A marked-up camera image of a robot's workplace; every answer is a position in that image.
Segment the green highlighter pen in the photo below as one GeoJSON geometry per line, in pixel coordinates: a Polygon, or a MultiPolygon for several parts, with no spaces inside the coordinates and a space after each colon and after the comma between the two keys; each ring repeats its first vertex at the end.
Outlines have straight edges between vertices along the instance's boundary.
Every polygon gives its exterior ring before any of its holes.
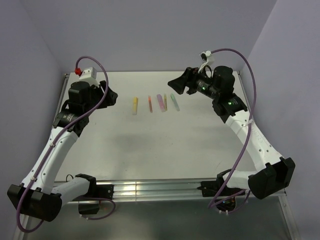
{"type": "Polygon", "coordinates": [[[178,104],[178,102],[177,102],[177,99],[176,99],[176,97],[175,97],[175,95],[174,95],[173,93],[170,94],[170,98],[171,98],[171,100],[172,100],[172,102],[173,102],[173,105],[174,105],[176,111],[179,112],[179,111],[180,111],[180,107],[179,107],[179,104],[178,104]]]}

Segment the orange thin pen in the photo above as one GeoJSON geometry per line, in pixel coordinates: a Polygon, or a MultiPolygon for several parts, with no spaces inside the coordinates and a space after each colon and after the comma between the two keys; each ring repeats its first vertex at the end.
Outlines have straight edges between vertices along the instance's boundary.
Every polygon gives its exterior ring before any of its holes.
{"type": "Polygon", "coordinates": [[[149,106],[149,111],[150,113],[153,113],[153,106],[152,106],[152,99],[151,99],[151,96],[148,95],[148,106],[149,106]]]}

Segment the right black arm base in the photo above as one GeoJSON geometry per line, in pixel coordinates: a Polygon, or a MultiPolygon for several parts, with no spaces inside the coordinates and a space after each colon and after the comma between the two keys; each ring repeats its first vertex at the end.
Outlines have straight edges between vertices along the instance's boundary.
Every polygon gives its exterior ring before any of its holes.
{"type": "MultiPolygon", "coordinates": [[[[201,181],[200,186],[196,188],[201,191],[202,197],[214,197],[218,190],[220,189],[220,183],[217,180],[201,181]]],[[[219,211],[233,211],[236,208],[236,197],[244,196],[245,190],[240,188],[228,188],[227,186],[222,190],[220,195],[213,203],[208,205],[208,208],[217,208],[219,211]]]]}

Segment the yellow thin pen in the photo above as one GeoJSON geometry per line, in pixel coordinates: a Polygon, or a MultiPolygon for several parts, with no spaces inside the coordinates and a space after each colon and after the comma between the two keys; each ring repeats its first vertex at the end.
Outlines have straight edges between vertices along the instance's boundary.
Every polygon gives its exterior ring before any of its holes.
{"type": "Polygon", "coordinates": [[[168,104],[167,104],[167,95],[163,95],[163,104],[164,104],[164,111],[166,112],[168,110],[168,104]]]}

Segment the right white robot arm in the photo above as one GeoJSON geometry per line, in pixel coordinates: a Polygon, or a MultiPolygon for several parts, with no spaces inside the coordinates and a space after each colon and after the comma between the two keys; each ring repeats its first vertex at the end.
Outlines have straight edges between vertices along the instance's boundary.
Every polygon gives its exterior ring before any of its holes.
{"type": "Polygon", "coordinates": [[[208,76],[205,70],[187,67],[168,86],[179,95],[201,93],[212,99],[212,108],[243,143],[255,170],[240,171],[235,167],[219,173],[214,181],[215,196],[231,196],[251,191],[262,200],[289,186],[296,164],[272,147],[253,121],[246,104],[234,93],[235,77],[227,66],[218,66],[208,76]]]}

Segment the yellow highlighter pen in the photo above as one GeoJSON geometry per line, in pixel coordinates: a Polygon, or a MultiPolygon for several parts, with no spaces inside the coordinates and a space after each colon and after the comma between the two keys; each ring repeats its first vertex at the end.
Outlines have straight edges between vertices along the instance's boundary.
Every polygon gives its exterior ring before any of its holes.
{"type": "Polygon", "coordinates": [[[133,98],[133,105],[132,105],[132,114],[136,115],[138,112],[138,97],[133,98]]]}

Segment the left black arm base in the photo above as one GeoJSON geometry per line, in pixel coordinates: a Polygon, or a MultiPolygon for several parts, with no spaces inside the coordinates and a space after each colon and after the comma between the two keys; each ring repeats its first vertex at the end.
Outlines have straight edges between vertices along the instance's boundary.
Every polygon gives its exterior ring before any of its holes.
{"type": "Polygon", "coordinates": [[[76,197],[73,202],[78,202],[78,212],[82,217],[95,216],[100,210],[103,201],[109,202],[112,205],[110,215],[115,210],[115,203],[113,202],[114,194],[113,184],[98,184],[93,193],[76,197]]]}

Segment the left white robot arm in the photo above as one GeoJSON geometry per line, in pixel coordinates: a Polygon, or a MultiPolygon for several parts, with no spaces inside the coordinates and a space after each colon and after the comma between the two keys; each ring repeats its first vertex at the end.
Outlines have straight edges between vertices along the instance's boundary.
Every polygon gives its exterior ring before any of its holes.
{"type": "Polygon", "coordinates": [[[88,125],[92,109],[116,104],[118,94],[106,86],[106,81],[98,85],[86,81],[71,84],[68,99],[54,119],[40,157],[21,183],[12,184],[7,191],[18,217],[23,214],[51,222],[66,203],[98,197],[97,180],[93,176],[79,173],[60,186],[54,186],[54,182],[68,152],[88,125]]]}

